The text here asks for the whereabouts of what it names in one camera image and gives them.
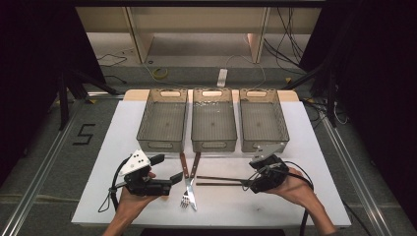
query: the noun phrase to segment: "black cable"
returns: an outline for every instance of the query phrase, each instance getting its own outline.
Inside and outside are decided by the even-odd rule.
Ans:
[[[118,78],[117,76],[104,76],[104,77],[111,77],[111,78],[115,78],[115,79],[117,79],[117,80],[121,81],[123,84],[127,84],[127,83],[128,83],[127,81],[124,81],[124,80],[122,80],[122,79]]]
[[[298,45],[297,41],[294,38],[293,32],[292,32],[292,24],[293,24],[293,22],[292,22],[292,15],[294,13],[294,9],[293,8],[289,8],[288,9],[289,12],[288,12],[288,24],[287,24],[287,27],[285,26],[285,22],[282,19],[281,13],[279,12],[279,8],[276,8],[276,11],[278,12],[278,15],[279,15],[279,17],[281,19],[282,25],[283,25],[283,27],[285,29],[284,37],[286,35],[288,35],[288,38],[290,39],[290,42],[291,42],[291,47],[292,47],[294,56],[295,56],[295,58],[298,61],[298,57],[301,58],[300,52],[303,53],[303,50]]]
[[[112,66],[114,66],[114,65],[120,64],[120,63],[122,63],[122,62],[124,62],[124,61],[128,60],[128,58],[127,58],[127,57],[121,57],[121,56],[116,56],[116,55],[112,55],[112,54],[105,54],[104,56],[99,57],[99,58],[96,58],[96,59],[97,59],[97,61],[99,61],[99,60],[103,59],[103,58],[104,58],[104,57],[106,57],[106,56],[112,56],[112,57],[120,58],[120,59],[122,59],[122,60],[121,60],[121,61],[119,61],[119,62],[113,63],[113,64],[111,64],[111,65],[100,65],[100,66],[104,66],[104,67],[112,67]]]
[[[306,209],[304,209],[303,219],[301,220],[301,226],[300,226],[300,234],[299,234],[300,236],[304,236],[308,218],[309,218],[309,213],[307,212]]]
[[[113,181],[111,182],[111,187],[108,189],[108,195],[107,195],[106,199],[104,200],[104,203],[98,209],[98,212],[104,212],[104,211],[109,209],[110,199],[113,202],[114,209],[117,209],[119,207],[119,202],[117,201],[116,192],[117,192],[118,188],[123,187],[123,186],[117,187],[116,186],[116,180],[117,180],[117,176],[120,172],[120,169],[126,164],[126,162],[128,162],[129,158],[130,157],[124,159],[122,161],[122,163],[119,165],[119,167],[117,167],[116,173],[114,174],[114,177],[113,177]],[[106,209],[101,209],[104,206],[105,202],[108,202],[107,208]]]
[[[272,54],[272,55],[274,55],[276,59],[279,59],[279,60],[285,61],[285,62],[289,62],[289,63],[293,64],[294,66],[300,68],[300,66],[297,63],[295,63],[294,61],[292,61],[287,56],[285,56],[282,52],[279,51],[279,45],[278,45],[277,49],[275,49],[274,47],[272,47],[272,45],[265,38],[264,38],[264,42],[266,42],[267,43],[267,46],[269,46],[270,49],[272,49],[273,52],[275,52],[275,54],[272,54],[271,52],[269,52],[269,53]]]
[[[315,106],[314,104],[312,104],[311,102],[305,100],[305,99],[301,99],[301,102],[303,102],[303,104],[307,107],[312,107],[316,112],[317,112],[317,118],[315,119],[310,119],[310,122],[314,122],[314,121],[318,121],[320,119],[320,108],[318,109],[317,106]]]
[[[366,227],[365,223],[359,218],[359,216],[353,211],[352,208],[350,208],[350,206],[344,201],[341,200],[341,202],[344,204],[344,206],[349,209],[349,211],[353,214],[353,216],[356,218],[356,220],[358,220],[359,224],[362,226],[362,228],[365,230],[365,232],[369,235],[372,236],[371,232],[369,231],[369,229]]]
[[[311,188],[312,188],[312,190],[314,190],[313,180],[310,178],[309,174],[307,174],[307,172],[303,168],[301,168],[301,166],[299,166],[298,164],[296,164],[296,163],[294,163],[292,161],[288,161],[288,160],[287,161],[284,161],[284,163],[289,163],[289,164],[293,164],[293,165],[297,166],[307,176],[307,178],[310,181]]]
[[[270,169],[270,171],[273,171],[273,172],[278,172],[278,173],[281,173],[281,174],[284,174],[284,175],[288,175],[288,176],[291,176],[291,177],[294,177],[294,178],[300,179],[300,180],[302,180],[302,181],[306,182],[306,183],[309,185],[309,187],[310,187],[312,190],[314,190],[313,183],[312,183],[312,182],[310,182],[310,180],[308,180],[308,179],[304,178],[303,176],[300,176],[300,175],[297,175],[297,174],[293,174],[293,173],[290,173],[290,172],[285,172],[285,171],[278,170],[278,169]]]
[[[262,167],[262,168],[261,168],[261,169],[259,169],[257,172],[255,172],[253,175],[251,175],[251,177],[249,177],[249,178],[248,178],[248,183],[250,183],[251,179],[252,179],[252,178],[254,178],[254,176],[255,176],[255,178],[254,178],[254,179],[258,178],[258,176],[260,176],[260,175],[261,175],[261,173],[262,173],[265,169],[267,169],[267,167],[266,167],[266,166]],[[244,188],[245,186],[243,186],[243,185],[242,185],[242,190],[246,192],[246,191],[248,191],[248,190],[251,188],[251,186],[252,186],[252,185],[248,185],[248,187]]]

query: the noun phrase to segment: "wire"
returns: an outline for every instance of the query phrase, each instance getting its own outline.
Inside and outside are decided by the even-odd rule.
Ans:
[[[118,78],[117,76],[104,76],[104,77],[115,78],[115,79],[117,79],[117,80],[121,81],[123,84],[127,84],[127,83],[128,83],[127,81],[124,81],[124,80],[122,80],[122,79]]]
[[[251,175],[251,177],[249,177],[248,178],[248,183],[251,183],[250,181],[251,181],[251,179],[255,176],[255,178],[254,179],[257,179],[258,178],[258,176],[260,176],[261,175],[261,173],[264,171],[264,170],[266,170],[267,169],[267,167],[266,166],[264,166],[264,167],[262,167],[261,169],[259,169],[259,170],[257,170],[257,172],[255,172],[253,175]],[[250,184],[248,187],[246,187],[246,188],[244,188],[245,186],[243,186],[242,185],[242,190],[243,191],[248,191],[250,188],[251,188],[251,186],[252,186],[252,184]]]
[[[282,19],[281,13],[279,12],[279,8],[276,8],[276,11],[278,12],[278,15],[281,19],[282,25],[285,29],[284,37],[286,35],[288,35],[288,38],[291,41],[291,46],[292,46],[292,49],[293,49],[294,56],[298,61],[298,57],[300,57],[300,58],[302,57],[302,55],[300,55],[300,54],[303,53],[303,50],[299,47],[297,41],[295,40],[295,36],[292,32],[292,26],[293,26],[292,15],[294,14],[294,9],[293,8],[288,9],[288,24],[287,24],[287,27],[285,26],[285,22]]]
[[[224,65],[224,69],[227,69],[227,63],[228,63],[228,62],[230,61],[230,59],[232,59],[233,57],[242,57],[242,58],[243,58],[243,59],[245,59],[247,62],[249,62],[249,63],[251,63],[251,64],[254,64],[254,65],[257,65],[259,68],[261,68],[261,70],[262,70],[262,74],[264,75],[264,80],[263,80],[261,83],[259,83],[258,85],[256,85],[255,87],[251,88],[251,89],[256,89],[257,87],[261,86],[264,82],[266,82],[266,81],[267,81],[267,76],[265,75],[264,68],[263,68],[260,64],[253,63],[252,61],[250,61],[249,59],[247,59],[246,57],[244,57],[244,56],[242,56],[242,55],[233,55],[233,56],[230,56],[229,58],[227,58],[226,63],[225,63],[225,65]]]
[[[275,56],[275,59],[276,59],[276,64],[281,68],[281,69],[284,69],[284,68],[282,68],[282,66],[281,65],[279,65],[279,62],[277,61],[278,59],[279,60],[281,60],[281,61],[284,61],[284,62],[289,62],[289,63],[291,63],[291,64],[293,64],[294,66],[296,66],[297,68],[299,68],[299,69],[301,69],[301,70],[303,70],[302,68],[300,68],[300,66],[297,64],[297,63],[295,63],[293,60],[291,60],[290,58],[288,58],[287,56],[285,56],[282,52],[280,52],[279,51],[279,47],[280,47],[280,43],[279,43],[279,45],[278,45],[278,47],[275,49],[266,39],[264,39],[264,42],[266,43],[266,44],[264,44],[264,47],[267,49],[267,51],[270,53],[270,54],[272,54],[273,56]]]
[[[105,54],[104,56],[99,57],[99,58],[96,58],[96,59],[97,59],[97,61],[99,61],[99,60],[103,59],[103,58],[104,58],[104,57],[106,57],[106,56],[112,56],[112,57],[116,57],[116,58],[119,58],[119,59],[122,59],[122,60],[121,60],[121,61],[118,61],[118,62],[116,62],[116,63],[113,63],[113,64],[111,64],[111,65],[100,65],[100,66],[104,66],[104,67],[112,67],[112,66],[114,66],[114,65],[120,64],[120,63],[122,63],[122,62],[124,62],[124,61],[128,60],[128,58],[127,58],[127,57],[116,56],[116,55],[113,55],[113,54]]]
[[[318,121],[320,119],[320,111],[322,110],[322,108],[317,107],[313,102],[309,101],[310,98],[307,99],[300,99],[301,102],[303,102],[303,104],[305,106],[309,106],[312,107],[316,112],[317,112],[317,118],[315,119],[310,119],[310,122],[314,122],[314,121]]]
[[[337,106],[337,103],[334,105],[334,109],[333,109],[334,117],[337,119],[337,121],[338,121],[340,124],[342,124],[342,125],[347,124],[347,122],[349,121],[349,117],[348,117],[348,116],[346,116],[346,119],[345,119],[344,121],[341,121],[341,120],[338,118],[337,114],[336,114],[336,106]]]
[[[270,171],[277,172],[277,173],[281,173],[281,174],[284,174],[284,175],[288,175],[288,176],[291,176],[291,177],[294,177],[294,178],[300,179],[300,180],[302,180],[302,181],[306,182],[306,183],[310,186],[310,188],[311,188],[312,190],[314,190],[313,183],[312,183],[310,180],[308,180],[308,179],[304,178],[303,176],[300,176],[300,175],[297,175],[297,174],[293,174],[293,173],[290,173],[290,172],[286,172],[286,171],[282,171],[282,170],[278,170],[278,169],[271,169]]]
[[[123,187],[123,185],[116,186],[116,180],[117,180],[117,176],[120,172],[120,169],[122,169],[122,167],[126,164],[126,162],[128,162],[129,158],[130,158],[130,156],[128,158],[124,159],[122,161],[122,163],[120,163],[119,167],[117,167],[116,173],[114,173],[114,176],[113,176],[113,181],[111,182],[111,187],[108,189],[107,197],[104,199],[104,202],[101,205],[101,207],[98,209],[98,212],[104,212],[104,211],[109,209],[110,199],[113,201],[114,209],[117,209],[117,207],[119,206],[119,203],[117,202],[117,198],[116,198],[116,192],[117,192],[117,189],[120,188],[120,187]],[[102,207],[104,206],[104,204],[106,202],[107,202],[107,208],[102,209]]]
[[[301,168],[301,166],[299,166],[298,164],[296,164],[296,163],[294,163],[294,162],[292,162],[292,161],[284,161],[284,163],[289,163],[289,164],[292,164],[292,165],[295,165],[295,166],[297,166],[301,171],[303,171],[303,173],[307,176],[307,178],[309,179],[309,181],[310,181],[310,184],[311,184],[311,186],[312,186],[312,189],[314,190],[314,185],[313,185],[313,181],[312,181],[312,179],[310,178],[310,176],[309,176],[309,174],[307,174],[307,172],[303,169],[303,168]]]

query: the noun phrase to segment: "finger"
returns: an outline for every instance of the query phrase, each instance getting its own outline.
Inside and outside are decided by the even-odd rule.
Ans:
[[[156,175],[155,175],[153,172],[150,172],[150,173],[148,174],[148,176],[149,176],[150,178],[154,178],[154,177],[156,177]]]

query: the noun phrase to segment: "white cable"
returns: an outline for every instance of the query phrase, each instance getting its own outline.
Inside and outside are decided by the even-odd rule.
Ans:
[[[347,123],[347,121],[349,120],[349,117],[347,117],[347,116],[346,116],[346,120],[345,120],[345,121],[341,121],[341,120],[338,118],[337,114],[336,114],[336,106],[337,106],[337,103],[334,105],[334,109],[333,109],[334,116],[336,117],[337,121],[338,121],[340,124],[345,125],[345,124]]]

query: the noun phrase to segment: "gray floor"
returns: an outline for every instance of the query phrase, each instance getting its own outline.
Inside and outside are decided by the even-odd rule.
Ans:
[[[299,38],[301,38],[300,44],[308,40],[306,35],[300,35]],[[280,37],[279,35],[269,35],[268,40],[277,44]],[[121,91],[154,87],[214,87],[219,68],[224,67],[229,70],[226,86],[234,89],[251,88],[260,83],[262,83],[260,88],[279,89],[285,86],[285,78],[296,80],[300,76],[279,69],[274,57],[265,51],[261,64],[254,65],[246,61],[241,56],[250,58],[250,51],[242,34],[162,34],[156,36],[146,63],[151,70],[159,67],[168,69],[168,77],[156,82],[151,79],[147,68],[136,64],[135,56],[129,49],[131,47],[129,40],[126,38],[116,40],[116,42],[121,41],[120,44],[112,41],[111,47],[105,44],[106,41],[109,40],[100,42],[103,44],[94,44],[94,40],[91,40],[97,56],[105,53],[119,53],[119,51],[127,49],[121,54],[117,54],[126,55],[128,57],[126,62],[117,67],[102,67],[105,76],[117,76],[127,82],[127,84],[123,84],[114,77],[106,78],[111,87]],[[283,50],[287,50],[287,53],[291,52],[288,47],[283,47]],[[114,62],[117,60],[100,61],[101,64],[108,63],[107,65]],[[291,65],[285,63],[280,65],[294,70]],[[296,89],[300,98],[310,97],[308,93],[310,85],[311,82],[308,82]],[[99,89],[88,85],[86,88],[89,91],[99,91]],[[72,224],[71,218],[77,208],[78,200],[89,178],[118,101],[119,99],[108,98],[108,96],[94,97],[89,102],[75,101],[75,104],[80,104],[77,106],[80,107],[80,110],[74,117],[72,129],[57,154],[50,172],[47,173],[47,178],[19,231],[19,235],[99,235],[102,233],[104,227],[84,228]],[[73,103],[71,107],[74,111],[75,105]],[[306,111],[311,120],[317,118],[318,114],[315,109],[306,106]],[[85,137],[78,137],[83,124],[94,124],[94,126],[85,127],[85,133],[93,134],[93,137],[87,146],[74,146],[74,143],[87,140]],[[1,228],[6,225],[42,160],[48,155],[50,147],[59,135],[59,125],[59,104],[54,103],[28,147],[28,155],[20,159],[0,190]],[[331,143],[324,124],[318,120],[312,121],[312,126],[315,127],[316,136],[340,196],[359,215],[373,235],[377,235],[363,203],[358,198],[340,157]],[[350,123],[345,125],[338,123],[337,131],[342,136],[372,197],[383,212],[392,235],[417,235],[378,169],[372,164],[355,128]],[[97,200],[103,201],[104,197],[97,196]],[[132,226],[125,235],[139,235],[140,232],[140,228]],[[362,226],[353,216],[352,226],[343,229],[342,232],[344,235],[366,235]],[[285,233],[298,235],[298,229],[285,229]],[[313,227],[309,227],[306,235],[317,235],[317,233]]]

